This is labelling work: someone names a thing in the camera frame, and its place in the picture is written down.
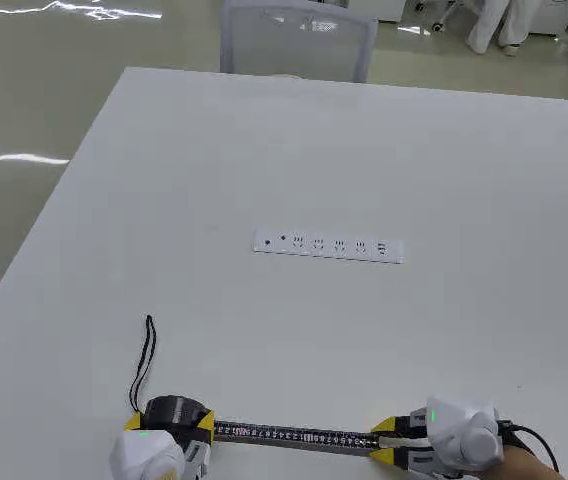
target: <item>power strip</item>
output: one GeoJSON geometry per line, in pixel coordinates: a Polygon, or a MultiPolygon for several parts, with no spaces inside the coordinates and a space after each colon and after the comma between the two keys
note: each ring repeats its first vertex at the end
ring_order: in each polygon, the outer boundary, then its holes
{"type": "Polygon", "coordinates": [[[404,263],[400,240],[352,235],[327,235],[303,230],[259,229],[253,251],[366,262],[404,263]]]}

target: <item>white table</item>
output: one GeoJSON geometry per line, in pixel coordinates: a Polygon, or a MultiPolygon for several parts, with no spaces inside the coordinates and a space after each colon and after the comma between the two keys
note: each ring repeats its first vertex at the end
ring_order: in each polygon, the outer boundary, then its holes
{"type": "MultiPolygon", "coordinates": [[[[467,392],[568,477],[568,102],[127,70],[0,283],[0,478],[101,478],[145,312],[144,401],[362,430],[467,392]],[[255,254],[257,227],[406,263],[255,254]]],[[[400,477],[221,445],[210,480],[400,477]]]]}

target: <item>white chair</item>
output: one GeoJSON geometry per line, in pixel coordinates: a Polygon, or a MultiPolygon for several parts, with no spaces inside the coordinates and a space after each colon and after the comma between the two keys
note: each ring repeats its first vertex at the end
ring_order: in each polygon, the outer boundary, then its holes
{"type": "Polygon", "coordinates": [[[226,0],[220,71],[363,83],[377,20],[308,0],[226,0]]]}

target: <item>person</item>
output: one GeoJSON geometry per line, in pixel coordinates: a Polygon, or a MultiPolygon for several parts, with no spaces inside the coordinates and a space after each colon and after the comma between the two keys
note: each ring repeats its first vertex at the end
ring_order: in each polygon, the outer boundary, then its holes
{"type": "Polygon", "coordinates": [[[528,37],[531,24],[541,4],[542,0],[484,0],[477,23],[466,43],[475,53],[485,53],[508,7],[498,43],[505,55],[515,56],[520,44],[528,37]]]}
{"type": "Polygon", "coordinates": [[[520,447],[504,446],[504,462],[472,475],[480,480],[564,480],[555,470],[520,447]]]}

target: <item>hand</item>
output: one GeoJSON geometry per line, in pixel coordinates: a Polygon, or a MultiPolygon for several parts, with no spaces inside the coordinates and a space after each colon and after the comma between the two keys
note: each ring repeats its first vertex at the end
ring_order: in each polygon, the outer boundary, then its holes
{"type": "Polygon", "coordinates": [[[503,463],[473,475],[480,480],[564,480],[526,450],[512,446],[504,447],[503,463]]]}

